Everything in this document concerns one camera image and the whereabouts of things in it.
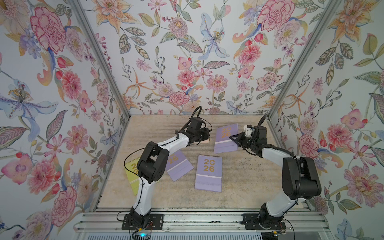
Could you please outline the purple calendar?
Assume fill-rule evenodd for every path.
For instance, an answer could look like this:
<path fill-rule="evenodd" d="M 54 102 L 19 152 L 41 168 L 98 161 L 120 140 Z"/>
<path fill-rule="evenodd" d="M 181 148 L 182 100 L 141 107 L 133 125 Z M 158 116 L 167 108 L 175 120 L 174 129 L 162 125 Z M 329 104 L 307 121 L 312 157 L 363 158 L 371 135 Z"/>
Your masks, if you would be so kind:
<path fill-rule="evenodd" d="M 238 134 L 238 124 L 219 127 L 216 133 L 214 153 L 228 153 L 238 150 L 238 145 L 230 139 L 230 136 Z"/>
<path fill-rule="evenodd" d="M 199 155 L 195 189 L 221 193 L 222 169 L 221 157 Z"/>
<path fill-rule="evenodd" d="M 193 165 L 180 150 L 173 153 L 168 158 L 166 171 L 173 182 L 177 181 L 193 169 Z"/>

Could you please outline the peach pink calendar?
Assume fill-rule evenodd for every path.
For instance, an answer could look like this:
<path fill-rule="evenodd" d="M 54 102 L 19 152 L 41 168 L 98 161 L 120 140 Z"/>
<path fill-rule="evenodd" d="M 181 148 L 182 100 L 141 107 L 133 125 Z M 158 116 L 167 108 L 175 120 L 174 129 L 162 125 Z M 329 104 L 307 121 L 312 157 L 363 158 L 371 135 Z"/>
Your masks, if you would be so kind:
<path fill-rule="evenodd" d="M 201 143 L 203 143 L 203 144 L 209 144 L 209 143 L 210 143 L 210 138 L 207 138 L 206 140 L 201 141 Z"/>

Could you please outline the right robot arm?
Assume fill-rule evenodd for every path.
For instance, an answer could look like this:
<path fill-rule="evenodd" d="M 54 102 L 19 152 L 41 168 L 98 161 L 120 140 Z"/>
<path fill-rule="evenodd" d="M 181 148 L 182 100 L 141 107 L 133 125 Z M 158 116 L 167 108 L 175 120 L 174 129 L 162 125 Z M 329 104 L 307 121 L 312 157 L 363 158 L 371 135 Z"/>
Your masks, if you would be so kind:
<path fill-rule="evenodd" d="M 265 127 L 247 125 L 245 131 L 230 136 L 230 140 L 250 155 L 269 160 L 282 168 L 282 190 L 261 206 L 256 217 L 244 216 L 244 225 L 258 224 L 266 230 L 281 227 L 284 215 L 300 199 L 309 200 L 320 195 L 322 187 L 315 161 L 268 144 Z"/>

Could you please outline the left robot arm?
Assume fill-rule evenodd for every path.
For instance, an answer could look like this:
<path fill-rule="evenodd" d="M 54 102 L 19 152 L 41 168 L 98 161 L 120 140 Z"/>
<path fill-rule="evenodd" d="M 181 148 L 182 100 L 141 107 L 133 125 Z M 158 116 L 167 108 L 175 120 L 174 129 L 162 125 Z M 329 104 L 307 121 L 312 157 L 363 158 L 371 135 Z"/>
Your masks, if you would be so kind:
<path fill-rule="evenodd" d="M 143 152 L 139 158 L 138 173 L 136 173 L 139 177 L 139 190 L 136 202 L 125 220 L 128 227 L 143 230 L 149 226 L 155 185 L 166 171 L 169 156 L 194 143 L 208 140 L 211 131 L 212 125 L 204 119 L 190 117 L 180 130 L 175 131 L 172 138 L 159 143 L 148 142 L 141 149 Z"/>

